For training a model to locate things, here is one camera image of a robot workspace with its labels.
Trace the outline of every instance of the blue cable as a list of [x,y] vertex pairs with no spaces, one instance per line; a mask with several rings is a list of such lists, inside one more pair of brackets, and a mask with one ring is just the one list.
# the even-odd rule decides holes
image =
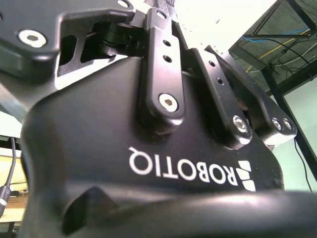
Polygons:
[[[302,32],[302,31],[306,31],[306,30],[308,30],[308,28],[299,29],[299,30],[295,30],[295,31],[284,32],[284,33],[282,33],[282,35],[291,35],[291,34],[293,34],[293,33]],[[242,38],[242,39],[245,39],[245,40],[247,40],[247,41],[256,42],[256,43],[261,43],[261,42],[267,41],[267,40],[251,40],[251,39],[246,38],[246,37],[244,37],[244,36],[242,36],[241,38]]]

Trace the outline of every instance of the wooden surface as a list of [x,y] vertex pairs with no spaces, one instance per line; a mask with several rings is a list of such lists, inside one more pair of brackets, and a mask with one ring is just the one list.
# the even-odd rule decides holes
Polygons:
[[5,208],[4,214],[0,218],[0,223],[22,221],[27,201],[27,194],[20,197],[10,197],[8,205]]

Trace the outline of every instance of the white wall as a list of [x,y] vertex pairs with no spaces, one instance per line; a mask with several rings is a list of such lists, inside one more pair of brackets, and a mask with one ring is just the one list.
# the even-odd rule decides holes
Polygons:
[[[285,99],[315,154],[317,154],[317,79],[287,94]],[[294,140],[276,147],[274,155],[282,167],[285,189],[309,190],[305,179],[303,162],[295,150]],[[317,182],[307,164],[306,168],[309,183],[313,191],[317,192]]]

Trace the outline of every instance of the robotiq logo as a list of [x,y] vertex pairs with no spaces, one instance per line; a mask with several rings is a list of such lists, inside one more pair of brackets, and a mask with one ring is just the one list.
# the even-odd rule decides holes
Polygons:
[[[129,165],[133,172],[138,175],[148,175],[153,169],[155,170],[156,177],[163,177],[167,179],[184,179],[187,181],[192,181],[198,177],[202,182],[215,182],[217,184],[224,184],[228,181],[232,186],[238,186],[236,174],[233,167],[220,166],[217,164],[207,165],[205,162],[193,162],[187,159],[181,159],[177,163],[177,169],[172,167],[171,158],[166,156],[166,167],[167,171],[161,171],[161,164],[164,163],[161,161],[159,155],[154,154],[153,159],[145,152],[138,151],[137,149],[130,147],[130,151],[133,153],[129,158]],[[138,167],[136,161],[140,160],[144,163],[145,166]],[[253,180],[250,179],[251,166],[249,161],[243,160],[238,161],[240,168],[236,168],[242,185],[246,190],[256,191],[255,184]],[[190,167],[190,173],[188,170],[186,174],[183,172],[183,166],[187,165],[187,168]]]

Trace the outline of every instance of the yellow cable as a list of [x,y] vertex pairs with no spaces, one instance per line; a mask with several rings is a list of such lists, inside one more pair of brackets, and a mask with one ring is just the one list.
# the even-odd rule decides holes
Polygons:
[[[301,35],[305,34],[305,33],[308,32],[308,31],[309,31],[309,29],[306,30],[306,31],[304,31],[304,32],[302,32]],[[290,40],[288,40],[288,41],[285,41],[285,42],[283,43],[283,45],[285,45],[285,44],[287,44],[287,43],[289,43],[289,42],[291,42],[291,41],[294,41],[294,40],[295,40],[295,38],[292,38],[292,39],[290,39]],[[272,52],[276,51],[276,50],[279,49],[280,47],[282,47],[282,45],[279,45],[278,47],[274,48],[273,50],[270,50],[269,52],[266,52],[264,55],[262,55],[262,56],[259,57],[258,59],[259,59],[259,60],[262,59],[263,57],[265,57],[265,56],[271,54]],[[251,67],[252,67],[252,65],[250,65],[250,66],[248,67],[248,69],[246,70],[247,73],[249,72],[249,70],[250,70]]]

